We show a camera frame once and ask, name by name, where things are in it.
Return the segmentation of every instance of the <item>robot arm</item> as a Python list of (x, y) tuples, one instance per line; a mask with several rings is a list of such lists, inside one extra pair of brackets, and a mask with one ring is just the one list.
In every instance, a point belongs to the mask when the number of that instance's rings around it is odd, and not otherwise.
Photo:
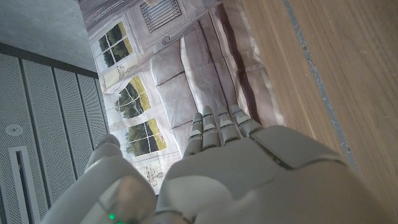
[(283, 126), (267, 129), (239, 107), (193, 118), (183, 159), (168, 171), (157, 203), (102, 138), (85, 174), (43, 223), (392, 223), (345, 160)]

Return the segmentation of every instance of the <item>window pane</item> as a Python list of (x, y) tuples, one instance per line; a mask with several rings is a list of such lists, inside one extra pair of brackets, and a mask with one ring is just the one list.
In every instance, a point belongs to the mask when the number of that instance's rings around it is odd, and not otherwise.
[(145, 92), (144, 85), (141, 82), (141, 78), (138, 76), (134, 77), (130, 83), (134, 86), (134, 88), (137, 90), (138, 93), (143, 93)]
[(157, 126), (157, 122), (156, 122), (155, 118), (148, 120), (148, 124), (149, 124), (149, 128), (152, 131), (152, 133), (154, 133), (154, 134), (160, 133), (160, 130), (159, 130), (159, 127)]
[(108, 43), (105, 39), (105, 36), (103, 36), (102, 38), (100, 38), (100, 40), (94, 42), (91, 45), (91, 48), (93, 49), (93, 54), (94, 57), (99, 56), (104, 50), (106, 50), (108, 48)]
[(141, 93), (139, 95), (139, 99), (142, 105), (142, 108), (144, 109), (144, 111), (150, 109), (150, 103), (149, 103), (149, 99), (148, 99), (148, 95), (146, 93)]
[(129, 132), (126, 133), (127, 142), (134, 142), (139, 139), (147, 137), (144, 124), (138, 124), (129, 128)]
[(120, 61), (122, 58), (132, 53), (132, 47), (129, 39), (125, 38), (123, 41), (119, 42), (114, 47), (112, 47), (112, 52), (116, 62)]
[(148, 121), (145, 122), (144, 125), (145, 125), (146, 131), (147, 131), (147, 135), (148, 135), (148, 136), (153, 136), (154, 133), (152, 133), (152, 130), (150, 130)]
[(101, 48), (102, 52), (109, 48), (108, 42), (106, 41), (106, 38), (105, 38), (105, 35), (100, 38), (98, 43), (99, 43), (99, 47)]
[(109, 68), (114, 65), (114, 61), (110, 51), (106, 51), (102, 55), (98, 56), (96, 59), (99, 72)]
[(135, 142), (130, 142), (126, 145), (126, 152), (130, 154), (134, 154), (135, 156), (141, 156), (149, 151), (148, 139), (141, 139)]
[(109, 44), (114, 45), (117, 41), (121, 40), (123, 36), (126, 35), (126, 30), (124, 29), (123, 23), (120, 22), (114, 26), (109, 32), (106, 33)]
[(158, 150), (163, 150), (163, 149), (167, 148), (166, 140), (164, 139), (164, 137), (161, 133), (156, 134), (154, 137), (155, 137), (155, 141), (156, 141)]
[(157, 148), (157, 144), (155, 141), (155, 138), (149, 137), (149, 146), (150, 146), (150, 152), (158, 151), (159, 149)]

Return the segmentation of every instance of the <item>wood panel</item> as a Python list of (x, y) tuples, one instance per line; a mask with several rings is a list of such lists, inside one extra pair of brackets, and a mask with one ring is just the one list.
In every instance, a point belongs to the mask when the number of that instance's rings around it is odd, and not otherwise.
[(283, 1), (243, 5), (287, 126), (343, 154)]
[(290, 2), (361, 175), (398, 221), (398, 2)]

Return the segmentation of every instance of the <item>window frame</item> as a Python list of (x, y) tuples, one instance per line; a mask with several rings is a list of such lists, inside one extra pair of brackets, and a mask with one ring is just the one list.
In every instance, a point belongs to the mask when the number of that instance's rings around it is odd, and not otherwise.
[[(124, 29), (126, 30), (126, 36), (124, 36), (121, 40), (118, 40), (115, 44), (110, 45), (108, 37), (106, 36), (106, 33), (109, 32), (114, 26), (116, 26), (120, 22), (123, 23)], [(99, 29), (97, 29), (97, 31), (95, 31), (92, 35), (90, 35), (89, 44), (90, 44), (91, 52), (93, 54), (93, 58), (94, 58), (94, 61), (95, 61), (95, 66), (96, 66), (96, 69), (98, 71), (98, 75), (105, 74), (105, 73), (111, 71), (112, 69), (117, 68), (120, 64), (125, 63), (127, 60), (134, 60), (134, 58), (137, 58), (138, 53), (139, 53), (139, 49), (137, 47), (137, 39), (135, 38), (135, 35), (134, 35), (134, 33), (133, 33), (133, 31), (131, 29), (132, 28), (130, 26), (129, 19), (127, 18), (126, 12), (123, 12), (122, 14), (116, 14), (115, 16), (110, 18), (107, 23), (103, 24)], [(103, 36), (105, 36), (109, 47), (106, 50), (101, 51), (101, 53), (99, 55), (95, 56), (92, 45), (95, 42), (99, 41), (100, 38), (102, 38)], [(111, 48), (116, 46), (118, 43), (123, 41), (125, 38), (128, 38), (129, 41), (130, 41), (130, 45), (132, 47), (132, 53), (129, 54), (128, 56), (122, 58), (120, 61), (116, 62)], [(97, 64), (96, 59), (98, 57), (100, 57), (104, 52), (106, 52), (108, 50), (111, 52), (112, 58), (113, 58), (115, 63), (112, 66), (104, 69), (103, 71), (100, 71), (99, 68), (98, 68), (98, 64)]]

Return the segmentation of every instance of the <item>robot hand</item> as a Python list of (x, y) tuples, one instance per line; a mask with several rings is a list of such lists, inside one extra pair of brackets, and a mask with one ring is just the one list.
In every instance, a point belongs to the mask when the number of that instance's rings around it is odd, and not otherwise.
[(339, 154), (238, 106), (197, 113), (144, 223), (390, 223)]

